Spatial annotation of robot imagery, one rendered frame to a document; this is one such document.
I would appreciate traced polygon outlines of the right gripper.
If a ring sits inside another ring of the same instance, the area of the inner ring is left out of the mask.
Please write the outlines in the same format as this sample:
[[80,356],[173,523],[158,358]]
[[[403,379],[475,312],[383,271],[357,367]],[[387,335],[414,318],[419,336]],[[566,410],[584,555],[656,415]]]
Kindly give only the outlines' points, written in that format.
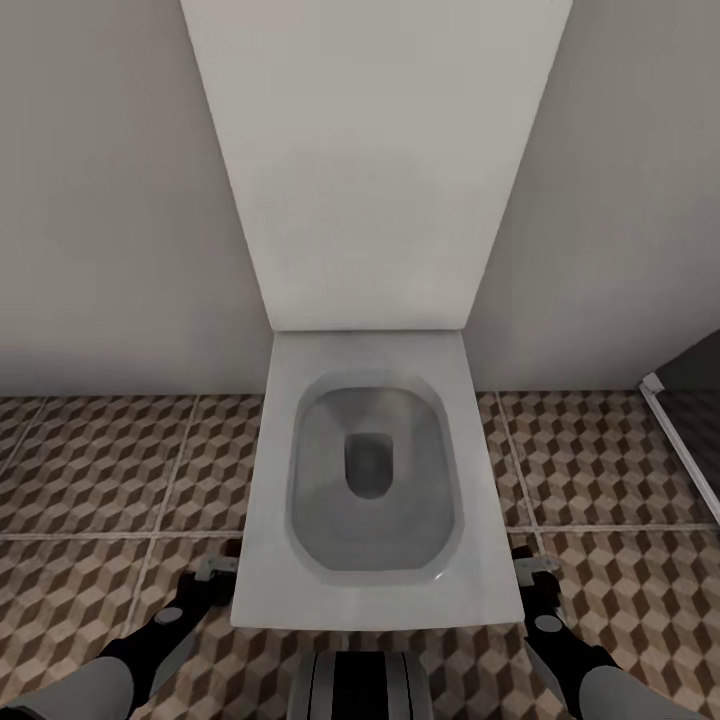
[[558,588],[554,578],[547,573],[543,576],[533,577],[533,580],[534,586],[520,587],[522,603],[526,604],[530,598],[540,598],[550,604],[552,608],[560,607]]

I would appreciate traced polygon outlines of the mousetrap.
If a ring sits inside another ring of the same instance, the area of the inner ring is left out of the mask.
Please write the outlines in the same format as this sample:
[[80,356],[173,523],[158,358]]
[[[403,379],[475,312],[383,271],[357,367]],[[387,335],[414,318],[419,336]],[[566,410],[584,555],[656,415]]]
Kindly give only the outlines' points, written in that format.
[[241,540],[230,540],[227,542],[227,548],[225,549],[225,555],[227,557],[240,557],[241,554]]
[[[512,560],[533,557],[533,553],[528,545],[514,548],[511,550],[511,552],[512,552]],[[533,573],[531,573],[531,575],[532,575],[532,577],[536,577],[536,576],[543,576],[544,574],[541,573],[540,571],[539,572],[534,571]]]

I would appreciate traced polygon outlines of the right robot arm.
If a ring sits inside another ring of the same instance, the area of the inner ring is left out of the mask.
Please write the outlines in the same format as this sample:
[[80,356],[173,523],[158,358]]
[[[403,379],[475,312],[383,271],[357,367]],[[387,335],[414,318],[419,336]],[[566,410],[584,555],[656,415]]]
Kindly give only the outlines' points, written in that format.
[[[529,636],[525,651],[535,673],[576,720],[709,720],[658,694],[618,668],[600,645],[591,647],[559,619],[557,584],[548,574],[559,568],[554,555],[515,559]],[[532,577],[541,572],[543,576]]]

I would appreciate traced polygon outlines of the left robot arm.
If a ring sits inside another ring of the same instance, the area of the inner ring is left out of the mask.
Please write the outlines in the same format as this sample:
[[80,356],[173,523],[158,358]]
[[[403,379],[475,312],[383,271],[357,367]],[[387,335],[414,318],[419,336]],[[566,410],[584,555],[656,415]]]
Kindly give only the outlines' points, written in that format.
[[71,674],[2,704],[0,720],[129,720],[184,665],[205,613],[233,602],[239,561],[203,554],[196,572],[180,576],[177,598],[148,625],[112,640]]

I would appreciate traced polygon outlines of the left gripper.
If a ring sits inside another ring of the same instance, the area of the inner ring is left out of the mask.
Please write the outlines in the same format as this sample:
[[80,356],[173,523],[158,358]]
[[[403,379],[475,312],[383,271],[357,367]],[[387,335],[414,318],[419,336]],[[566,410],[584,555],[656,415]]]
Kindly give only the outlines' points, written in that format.
[[176,597],[181,597],[186,593],[200,595],[205,602],[205,613],[210,608],[228,608],[230,606],[235,592],[234,576],[216,572],[212,580],[199,582],[195,579],[195,575],[194,571],[186,571],[180,576]]

